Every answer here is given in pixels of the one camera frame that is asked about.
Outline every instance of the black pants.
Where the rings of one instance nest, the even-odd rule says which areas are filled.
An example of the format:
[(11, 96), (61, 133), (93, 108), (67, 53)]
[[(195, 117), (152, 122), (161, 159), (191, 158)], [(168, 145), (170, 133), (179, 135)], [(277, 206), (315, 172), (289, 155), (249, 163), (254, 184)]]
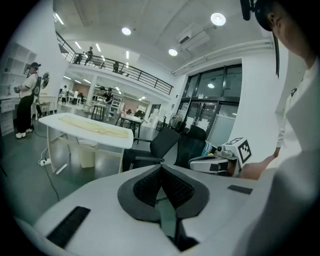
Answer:
[(24, 96), (16, 110), (18, 133), (25, 133), (31, 128), (31, 106), (34, 102), (34, 95)]

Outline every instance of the black mesh chair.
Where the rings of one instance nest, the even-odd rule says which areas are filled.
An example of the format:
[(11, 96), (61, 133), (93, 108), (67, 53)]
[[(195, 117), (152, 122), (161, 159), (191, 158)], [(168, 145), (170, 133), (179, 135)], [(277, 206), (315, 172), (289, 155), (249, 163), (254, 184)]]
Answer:
[(180, 135), (165, 127), (152, 141), (148, 139), (134, 138), (134, 141), (142, 141), (150, 143), (150, 152), (137, 149), (125, 149), (122, 159), (122, 171), (126, 172), (132, 169), (151, 166), (163, 162), (165, 154), (179, 140)]
[(189, 169), (189, 160), (200, 157), (206, 146), (205, 130), (191, 125), (188, 132), (181, 132), (175, 166)]

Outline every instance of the beige fabric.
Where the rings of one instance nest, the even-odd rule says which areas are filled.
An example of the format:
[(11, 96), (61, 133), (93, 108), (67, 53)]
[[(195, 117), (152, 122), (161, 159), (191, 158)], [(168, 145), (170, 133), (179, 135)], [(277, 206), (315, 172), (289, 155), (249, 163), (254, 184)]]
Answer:
[(69, 116), (60, 117), (59, 120), (65, 122), (69, 125), (79, 127), (81, 129), (84, 129), (84, 130), (87, 130), (90, 132), (94, 132), (94, 133), (98, 133), (101, 135), (107, 135), (107, 136), (116, 137), (116, 138), (128, 138), (128, 136), (129, 136), (128, 132), (125, 130), (119, 130), (116, 128), (107, 128), (107, 127), (103, 127), (103, 126), (95, 124), (95, 123), (81, 121), (79, 119), (72, 118)]

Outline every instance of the black railing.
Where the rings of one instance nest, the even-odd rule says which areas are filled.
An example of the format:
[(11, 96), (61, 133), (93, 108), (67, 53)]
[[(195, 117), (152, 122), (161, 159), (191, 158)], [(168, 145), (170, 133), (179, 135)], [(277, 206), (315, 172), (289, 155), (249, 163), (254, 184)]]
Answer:
[(153, 87), (165, 94), (170, 95), (173, 86), (168, 84), (167, 82), (138, 68), (126, 65), (125, 63), (113, 59), (103, 59), (102, 57), (95, 55), (92, 56), (91, 59), (88, 59), (87, 55), (85, 55), (84, 53), (76, 53), (57, 31), (55, 33), (56, 38), (58, 40), (59, 49), (61, 51), (61, 55), (68, 62), (112, 71), (120, 75), (130, 77), (147, 86)]
[(64, 59), (71, 63), (76, 52), (72, 47), (61, 37), (61, 35), (56, 31), (56, 39), (58, 40), (59, 49), (61, 55)]
[(85, 54), (76, 53), (72, 63), (112, 71), (137, 80), (168, 95), (173, 87), (167, 82), (153, 76), (152, 74), (109, 58), (103, 59), (102, 57), (95, 55), (93, 55), (91, 58), (87, 58)]

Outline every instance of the gray floor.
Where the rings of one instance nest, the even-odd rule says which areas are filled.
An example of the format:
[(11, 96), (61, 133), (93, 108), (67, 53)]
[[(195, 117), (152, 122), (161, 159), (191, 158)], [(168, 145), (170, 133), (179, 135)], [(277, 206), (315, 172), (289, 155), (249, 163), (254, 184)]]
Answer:
[[(58, 106), (58, 113), (73, 112), (79, 116), (88, 116), (82, 110)], [(33, 225), (35, 221), (58, 200), (53, 190), (46, 170), (55, 187), (59, 199), (68, 196), (84, 184), (93, 180), (115, 175), (118, 172), (119, 160), (116, 158), (106, 158), (97, 154), (95, 167), (82, 168), (76, 149), (71, 148), (69, 156), (66, 145), (56, 143), (54, 146), (55, 163), (57, 168), (64, 163), (68, 166), (59, 174), (52, 172), (51, 165), (44, 167), (38, 164), (41, 153), (47, 148), (47, 139), (40, 136), (47, 136), (45, 125), (33, 120), (35, 132), (28, 133), (26, 138), (16, 139), (14, 133), (3, 137), (3, 157), (1, 165), (7, 173), (7, 177), (1, 174), (1, 183), (4, 195), (12, 210), (12, 214)], [(152, 140), (157, 136), (158, 131), (141, 127), (140, 138)], [(134, 149), (149, 150), (149, 143), (137, 142), (133, 144)], [(114, 152), (120, 152), (118, 148), (106, 148)], [(165, 164), (173, 164), (176, 161), (177, 145), (165, 155)], [(171, 214), (172, 206), (168, 201), (163, 201), (160, 205), (162, 209), (167, 209), (167, 215), (163, 215), (166, 221), (175, 221)], [(172, 226), (168, 225), (166, 234), (172, 234)]]

